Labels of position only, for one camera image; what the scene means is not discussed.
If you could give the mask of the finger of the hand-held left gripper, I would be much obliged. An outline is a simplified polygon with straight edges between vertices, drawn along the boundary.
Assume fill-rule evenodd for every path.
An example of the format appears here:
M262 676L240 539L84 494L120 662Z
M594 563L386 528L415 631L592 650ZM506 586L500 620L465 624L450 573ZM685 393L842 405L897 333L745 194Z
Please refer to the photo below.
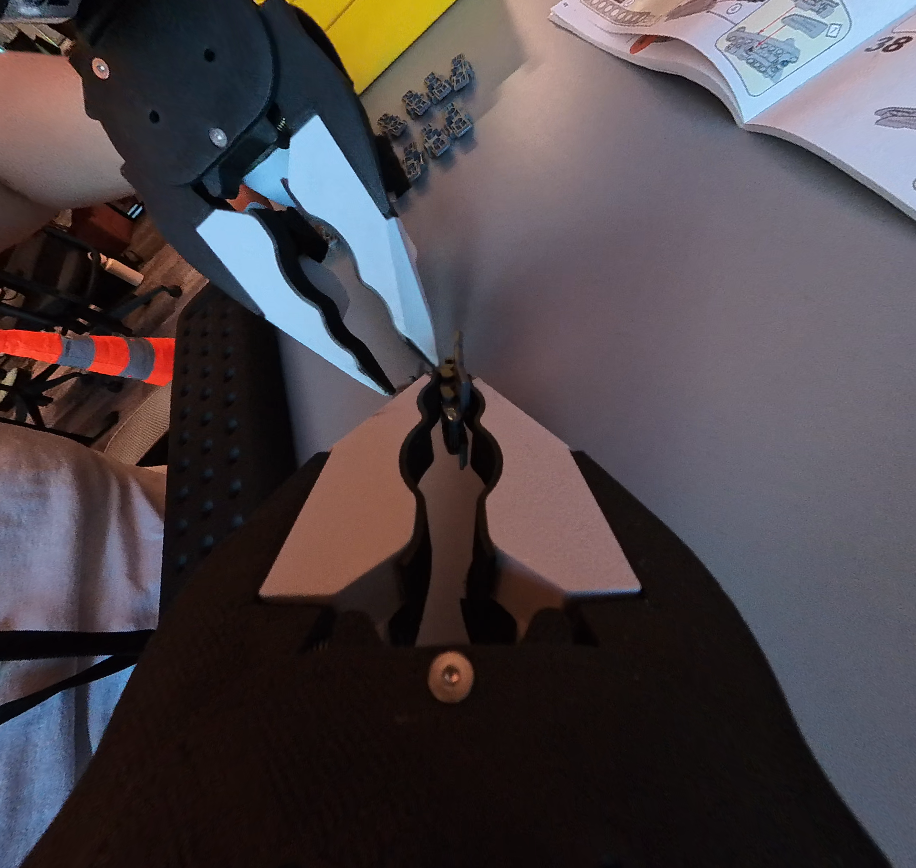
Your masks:
M217 210L197 231L265 318L379 393L395 387L369 348L345 326L336 303L304 274L305 255L288 211Z
M439 363L416 250L401 220L386 218L318 115L245 177L247 187L325 222L346 243L364 285L384 302L397 332Z

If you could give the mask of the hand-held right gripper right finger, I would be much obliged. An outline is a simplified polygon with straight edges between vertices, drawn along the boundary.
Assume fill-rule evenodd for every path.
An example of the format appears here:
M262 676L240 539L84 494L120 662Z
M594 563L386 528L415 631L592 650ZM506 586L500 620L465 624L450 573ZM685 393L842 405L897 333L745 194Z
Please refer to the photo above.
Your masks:
M474 381L471 467L483 484L465 619L526 631L542 610L636 595L640 583L572 451L482 379Z

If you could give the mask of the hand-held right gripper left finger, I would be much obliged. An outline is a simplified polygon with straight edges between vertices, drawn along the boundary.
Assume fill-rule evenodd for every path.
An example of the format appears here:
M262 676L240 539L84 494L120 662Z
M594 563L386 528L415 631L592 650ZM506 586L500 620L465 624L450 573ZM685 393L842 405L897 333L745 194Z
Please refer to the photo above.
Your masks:
M426 375L337 442L259 598L358 610L391 644L416 644L431 571L419 483L432 429Z

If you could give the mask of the group of grey links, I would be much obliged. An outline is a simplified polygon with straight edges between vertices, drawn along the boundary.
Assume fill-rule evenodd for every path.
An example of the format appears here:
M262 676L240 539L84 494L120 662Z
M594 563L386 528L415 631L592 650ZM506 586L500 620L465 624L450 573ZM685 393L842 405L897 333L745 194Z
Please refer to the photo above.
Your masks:
M382 113L375 120L383 167L390 191L401 196L418 182L429 163L444 157L452 144L471 134L474 121L464 107L462 93L475 82L467 56L452 57L448 73L429 72L420 90L410 88L401 97L401 110Z

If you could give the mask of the person's left forearm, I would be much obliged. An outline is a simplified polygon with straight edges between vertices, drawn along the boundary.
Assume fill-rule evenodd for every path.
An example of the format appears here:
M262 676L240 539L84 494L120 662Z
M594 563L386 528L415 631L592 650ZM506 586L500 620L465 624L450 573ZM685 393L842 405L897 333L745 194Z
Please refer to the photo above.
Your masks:
M1 55L1 249L64 209L130 196L122 157L84 109L67 58Z

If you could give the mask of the grey desk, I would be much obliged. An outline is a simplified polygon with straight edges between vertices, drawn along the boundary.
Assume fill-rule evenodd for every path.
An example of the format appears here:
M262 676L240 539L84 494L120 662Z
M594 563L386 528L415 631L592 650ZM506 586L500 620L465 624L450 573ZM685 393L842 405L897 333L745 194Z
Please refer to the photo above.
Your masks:
M688 544L823 769L914 866L914 223L679 77L458 0L475 132L399 210L437 335Z

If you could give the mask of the orange traffic cone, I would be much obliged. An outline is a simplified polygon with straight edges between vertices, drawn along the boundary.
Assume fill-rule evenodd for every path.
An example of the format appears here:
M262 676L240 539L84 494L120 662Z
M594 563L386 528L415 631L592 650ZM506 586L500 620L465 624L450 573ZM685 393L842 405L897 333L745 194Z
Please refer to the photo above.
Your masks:
M173 337L1 331L1 352L5 355L154 385L172 381L175 346Z

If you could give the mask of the open instruction booklet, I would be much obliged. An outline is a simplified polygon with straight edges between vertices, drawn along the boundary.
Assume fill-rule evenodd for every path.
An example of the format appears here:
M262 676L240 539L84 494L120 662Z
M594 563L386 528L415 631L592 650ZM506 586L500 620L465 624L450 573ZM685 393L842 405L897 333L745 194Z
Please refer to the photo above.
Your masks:
M915 0L562 0L551 20L703 85L914 218Z

